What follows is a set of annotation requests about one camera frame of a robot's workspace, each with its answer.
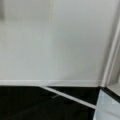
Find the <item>black floor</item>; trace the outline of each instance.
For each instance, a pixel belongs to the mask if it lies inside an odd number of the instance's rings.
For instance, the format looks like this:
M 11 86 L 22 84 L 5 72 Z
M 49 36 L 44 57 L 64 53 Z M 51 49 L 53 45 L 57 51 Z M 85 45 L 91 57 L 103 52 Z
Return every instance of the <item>black floor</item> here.
M 96 104 L 98 88 L 59 91 Z M 0 120 L 93 120 L 94 110 L 37 87 L 0 87 Z

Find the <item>glossy black floor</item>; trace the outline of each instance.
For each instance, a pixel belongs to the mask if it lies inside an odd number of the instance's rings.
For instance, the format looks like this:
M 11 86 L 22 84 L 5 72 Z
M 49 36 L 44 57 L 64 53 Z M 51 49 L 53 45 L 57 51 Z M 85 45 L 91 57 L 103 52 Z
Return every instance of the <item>glossy black floor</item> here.
M 55 87 L 96 104 L 98 88 Z M 0 120 L 93 120 L 94 110 L 38 87 L 0 87 Z

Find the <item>white wall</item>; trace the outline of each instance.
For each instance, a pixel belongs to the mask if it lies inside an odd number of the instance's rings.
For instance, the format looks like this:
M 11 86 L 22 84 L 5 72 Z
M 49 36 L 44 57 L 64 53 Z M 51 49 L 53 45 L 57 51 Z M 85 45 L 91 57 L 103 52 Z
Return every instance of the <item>white wall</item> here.
M 4 0 L 0 79 L 98 85 L 118 1 Z

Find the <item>white surface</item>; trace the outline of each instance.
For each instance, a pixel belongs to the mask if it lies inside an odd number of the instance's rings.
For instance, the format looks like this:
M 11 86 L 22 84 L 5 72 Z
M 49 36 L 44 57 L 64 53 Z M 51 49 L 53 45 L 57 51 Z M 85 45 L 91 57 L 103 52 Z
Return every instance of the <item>white surface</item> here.
M 97 86 L 119 0 L 4 0 L 0 79 Z M 53 9 L 53 22 L 50 21 Z
M 97 107 L 120 115 L 120 104 L 103 91 L 100 91 Z M 102 111 L 95 111 L 94 117 L 96 120 L 120 120 L 120 118 Z
M 110 90 L 112 90 L 114 93 L 120 96 L 120 83 L 116 83 L 113 85 L 108 86 Z

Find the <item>baseboard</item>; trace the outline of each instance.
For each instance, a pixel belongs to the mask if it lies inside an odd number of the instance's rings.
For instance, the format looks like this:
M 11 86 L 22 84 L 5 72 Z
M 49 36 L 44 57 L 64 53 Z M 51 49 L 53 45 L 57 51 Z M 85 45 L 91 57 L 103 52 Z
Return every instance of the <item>baseboard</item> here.
M 98 87 L 98 80 L 0 80 L 0 86 Z

